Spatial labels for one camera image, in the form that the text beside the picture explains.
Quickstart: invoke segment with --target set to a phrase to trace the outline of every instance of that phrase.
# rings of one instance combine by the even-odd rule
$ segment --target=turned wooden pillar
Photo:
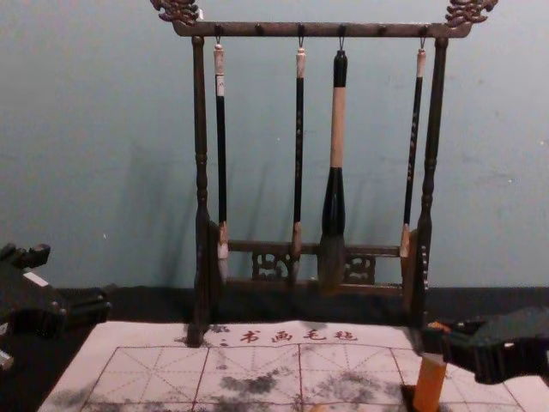
[[[446,66],[447,48],[448,39],[440,38],[435,40],[435,67],[431,87],[427,142],[425,144],[425,177],[423,179],[423,193],[421,196],[421,214],[419,215],[417,228],[418,244],[414,262],[413,296],[410,302],[410,323],[413,327],[421,327],[424,323],[425,293],[428,286],[427,276],[432,233],[432,194],[435,189],[435,169],[437,168],[438,137],[443,108],[444,69]]]

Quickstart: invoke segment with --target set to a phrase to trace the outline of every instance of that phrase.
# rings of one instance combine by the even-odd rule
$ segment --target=calligraphy brush
[[[303,178],[303,94],[305,77],[305,49],[300,45],[296,55],[296,112],[295,112],[295,183],[293,193],[293,234],[290,256],[292,273],[288,281],[295,284],[299,272],[301,257],[301,186]]]
[[[418,64],[413,94],[412,131],[410,133],[410,155],[408,156],[408,170],[406,180],[406,200],[404,203],[404,223],[402,224],[401,258],[407,258],[410,249],[410,209],[412,208],[413,171],[415,168],[415,152],[418,144],[419,110],[421,108],[421,90],[423,87],[423,73],[425,71],[425,49],[423,44],[418,50]]]
[[[229,276],[229,245],[226,226],[226,148],[225,148],[225,52],[219,43],[214,48],[215,68],[215,109],[217,112],[217,159],[219,177],[219,220],[220,239],[217,245],[217,258],[221,279]]]
[[[343,143],[347,56],[341,45],[334,58],[334,91],[329,175],[323,205],[323,233],[317,255],[321,294],[333,294],[345,274],[345,201],[343,196]]]

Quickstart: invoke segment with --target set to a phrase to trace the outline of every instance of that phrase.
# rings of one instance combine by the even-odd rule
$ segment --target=black table surface
[[[193,294],[173,288],[119,288],[111,294],[110,320],[127,322],[189,322]],[[318,296],[268,292],[229,293],[220,304],[216,323],[307,320],[352,324],[404,323],[400,299],[374,296]],[[513,312],[549,303],[549,288],[432,288],[428,308],[440,318],[471,318]],[[12,369],[0,375],[0,412],[33,412],[74,359],[92,328],[67,332],[59,340],[10,336],[0,348],[15,357]]]

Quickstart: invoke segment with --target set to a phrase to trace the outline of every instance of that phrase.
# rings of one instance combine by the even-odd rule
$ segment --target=large calligraphy brush
[[[330,168],[323,206],[323,234],[317,254],[318,286],[321,294],[335,293],[345,274],[343,143],[346,83],[347,56],[341,44],[334,59]]]

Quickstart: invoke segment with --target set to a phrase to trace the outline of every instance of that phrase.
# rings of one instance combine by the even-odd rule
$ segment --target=wooden post
[[[187,346],[200,347],[209,323],[208,287],[208,141],[206,135],[206,94],[204,88],[204,38],[192,38],[194,106],[195,106],[195,157],[196,157],[196,273],[195,313],[187,332]]]
[[[437,168],[438,137],[443,108],[444,69],[446,66],[447,48],[448,39],[440,38],[435,40],[435,67],[432,77],[427,142],[425,144],[425,177],[423,179],[423,194],[421,196],[421,214],[418,220],[418,246],[415,258],[411,302],[412,314],[410,323],[411,326],[417,328],[423,325],[425,314],[425,293],[427,289],[432,233],[432,193],[435,189],[435,169]]]

